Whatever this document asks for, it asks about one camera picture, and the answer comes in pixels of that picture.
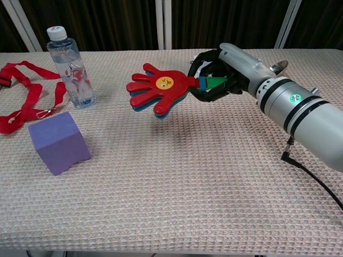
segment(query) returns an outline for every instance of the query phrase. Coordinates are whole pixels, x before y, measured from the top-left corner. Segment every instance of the hand clapper toy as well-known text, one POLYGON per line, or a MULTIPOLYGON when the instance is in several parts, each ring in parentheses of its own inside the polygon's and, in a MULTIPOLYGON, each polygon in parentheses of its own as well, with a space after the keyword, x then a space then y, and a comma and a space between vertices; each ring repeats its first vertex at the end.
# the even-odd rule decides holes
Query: hand clapper toy
POLYGON ((142 111, 156 103, 154 113, 159 119, 165 118, 171 108, 187 96, 190 89, 206 91, 227 80, 207 77, 196 79, 180 71, 160 71, 149 63, 144 64, 143 69, 148 75, 135 73, 132 75, 134 82, 126 86, 132 96, 130 104, 135 111, 142 111))

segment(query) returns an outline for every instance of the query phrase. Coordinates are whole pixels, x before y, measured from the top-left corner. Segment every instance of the dark curtain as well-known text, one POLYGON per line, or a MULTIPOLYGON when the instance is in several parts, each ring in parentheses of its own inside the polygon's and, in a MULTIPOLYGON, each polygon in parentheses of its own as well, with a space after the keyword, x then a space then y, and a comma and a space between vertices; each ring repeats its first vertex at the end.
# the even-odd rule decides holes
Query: dark curtain
POLYGON ((0 1, 0 52, 28 52, 3 3, 0 1))
POLYGON ((173 48, 274 48, 289 0, 172 0, 173 48))
POLYGON ((81 51, 158 49, 155 0, 20 0, 43 50, 65 27, 81 51))
POLYGON ((343 1, 303 0, 285 48, 343 50, 343 1))

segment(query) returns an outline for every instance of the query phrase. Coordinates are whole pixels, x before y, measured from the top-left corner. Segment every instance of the white bottle cap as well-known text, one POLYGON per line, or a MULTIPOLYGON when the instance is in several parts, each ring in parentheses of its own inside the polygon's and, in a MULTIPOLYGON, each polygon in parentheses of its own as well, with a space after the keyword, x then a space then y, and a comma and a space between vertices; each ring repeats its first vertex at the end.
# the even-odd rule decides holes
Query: white bottle cap
POLYGON ((67 38, 66 31, 62 26, 54 26, 47 29, 50 40, 59 41, 67 38))

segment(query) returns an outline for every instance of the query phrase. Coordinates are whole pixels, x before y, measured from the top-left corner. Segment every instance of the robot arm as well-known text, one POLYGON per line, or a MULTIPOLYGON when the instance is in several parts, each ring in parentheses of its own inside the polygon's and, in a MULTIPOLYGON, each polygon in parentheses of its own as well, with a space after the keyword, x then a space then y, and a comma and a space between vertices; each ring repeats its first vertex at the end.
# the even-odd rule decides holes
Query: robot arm
POLYGON ((194 76, 203 61, 212 62, 200 75, 229 79, 208 92, 191 90, 201 101, 215 101, 229 93, 248 92, 261 111, 291 137, 314 153, 327 166, 343 172, 343 112, 292 80, 280 77, 262 62, 238 47, 222 43, 217 50, 200 54, 188 76, 194 76))

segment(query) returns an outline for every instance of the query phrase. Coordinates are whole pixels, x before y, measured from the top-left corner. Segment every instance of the yellow smiley face sticker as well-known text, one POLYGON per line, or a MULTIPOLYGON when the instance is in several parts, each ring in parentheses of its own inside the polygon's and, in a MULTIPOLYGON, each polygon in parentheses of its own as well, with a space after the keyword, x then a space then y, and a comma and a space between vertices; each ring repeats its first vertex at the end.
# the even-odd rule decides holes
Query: yellow smiley face sticker
POLYGON ((174 81, 171 77, 161 77, 156 80, 156 86, 159 89, 166 90, 170 89, 174 84, 174 81))

